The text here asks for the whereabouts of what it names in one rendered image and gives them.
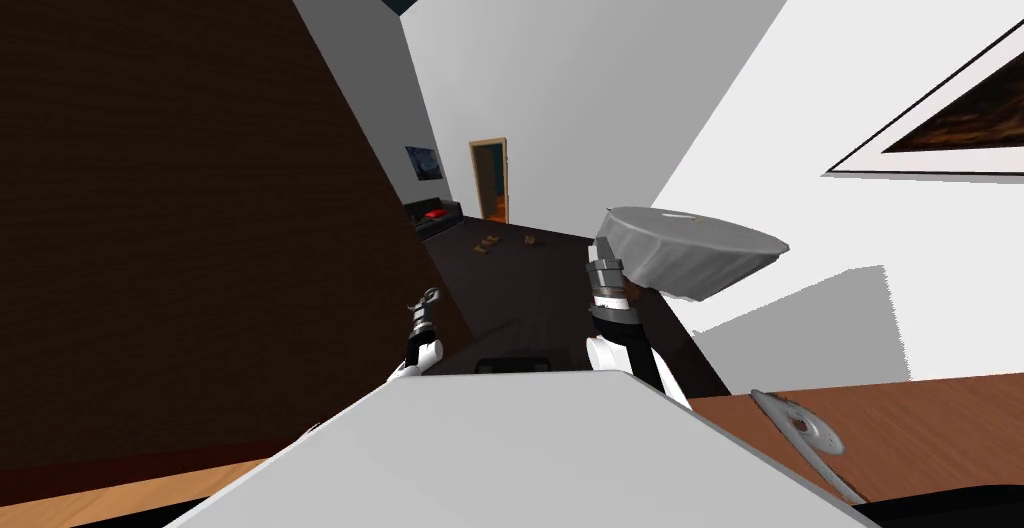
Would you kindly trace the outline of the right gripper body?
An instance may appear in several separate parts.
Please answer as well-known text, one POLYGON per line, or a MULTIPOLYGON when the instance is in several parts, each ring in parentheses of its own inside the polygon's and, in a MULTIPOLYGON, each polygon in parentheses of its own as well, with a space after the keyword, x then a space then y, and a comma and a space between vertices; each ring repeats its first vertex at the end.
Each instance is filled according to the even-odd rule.
POLYGON ((594 295, 625 295, 622 260, 596 259, 586 266, 594 295))

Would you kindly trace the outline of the black sofa with red cushion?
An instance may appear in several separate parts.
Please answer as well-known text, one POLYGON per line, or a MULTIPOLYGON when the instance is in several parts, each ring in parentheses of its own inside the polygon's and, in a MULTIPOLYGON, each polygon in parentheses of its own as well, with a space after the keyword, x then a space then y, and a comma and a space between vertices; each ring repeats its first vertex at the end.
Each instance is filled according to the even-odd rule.
POLYGON ((403 208, 421 241, 443 233, 464 221, 461 204, 457 201, 425 199, 403 204, 403 208))

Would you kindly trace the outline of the round table with grey cloth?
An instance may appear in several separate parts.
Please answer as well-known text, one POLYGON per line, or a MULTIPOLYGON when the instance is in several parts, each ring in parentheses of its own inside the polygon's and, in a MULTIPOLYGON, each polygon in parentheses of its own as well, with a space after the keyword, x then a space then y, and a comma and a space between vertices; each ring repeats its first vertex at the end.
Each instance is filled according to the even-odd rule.
POLYGON ((790 245, 717 218, 654 207, 616 207, 596 238, 610 245, 633 284, 703 301, 772 264, 790 245))

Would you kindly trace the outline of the wooden framed doorway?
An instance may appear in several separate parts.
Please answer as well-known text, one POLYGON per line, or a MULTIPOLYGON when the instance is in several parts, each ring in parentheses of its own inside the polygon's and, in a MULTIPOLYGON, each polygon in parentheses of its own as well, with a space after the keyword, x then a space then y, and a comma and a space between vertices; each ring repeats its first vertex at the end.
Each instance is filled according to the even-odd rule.
POLYGON ((509 222, 507 139, 471 141, 469 150, 481 217, 509 222))

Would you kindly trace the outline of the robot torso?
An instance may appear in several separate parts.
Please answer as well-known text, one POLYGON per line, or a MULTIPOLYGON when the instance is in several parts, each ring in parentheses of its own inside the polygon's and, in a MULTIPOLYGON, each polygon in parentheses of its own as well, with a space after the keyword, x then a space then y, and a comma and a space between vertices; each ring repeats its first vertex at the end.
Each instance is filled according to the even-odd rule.
POLYGON ((618 371, 398 378, 167 528, 877 528, 618 371))

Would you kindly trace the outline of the brown wooden door leaf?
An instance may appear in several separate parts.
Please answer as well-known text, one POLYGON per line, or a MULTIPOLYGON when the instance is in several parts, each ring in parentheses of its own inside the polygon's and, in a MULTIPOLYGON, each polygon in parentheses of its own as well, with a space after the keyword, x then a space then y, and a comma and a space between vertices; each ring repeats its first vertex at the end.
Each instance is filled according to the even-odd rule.
POLYGON ((867 501, 1024 485, 1024 373, 781 391, 845 450, 822 459, 867 501))

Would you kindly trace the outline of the white framed dark picture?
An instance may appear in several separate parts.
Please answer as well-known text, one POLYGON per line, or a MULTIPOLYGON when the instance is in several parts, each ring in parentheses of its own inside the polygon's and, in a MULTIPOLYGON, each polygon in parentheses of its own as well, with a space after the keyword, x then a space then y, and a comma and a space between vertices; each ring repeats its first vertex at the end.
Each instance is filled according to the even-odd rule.
POLYGON ((968 182, 1024 179, 1024 19, 825 174, 968 182))

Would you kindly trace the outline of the small dark blue wall picture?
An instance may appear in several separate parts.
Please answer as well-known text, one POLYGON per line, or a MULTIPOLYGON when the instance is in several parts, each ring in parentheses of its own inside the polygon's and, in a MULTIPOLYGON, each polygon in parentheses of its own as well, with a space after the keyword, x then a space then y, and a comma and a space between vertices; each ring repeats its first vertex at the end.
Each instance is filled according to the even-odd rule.
POLYGON ((443 180, 444 174, 437 151, 431 148, 406 147, 406 153, 418 181, 443 180))

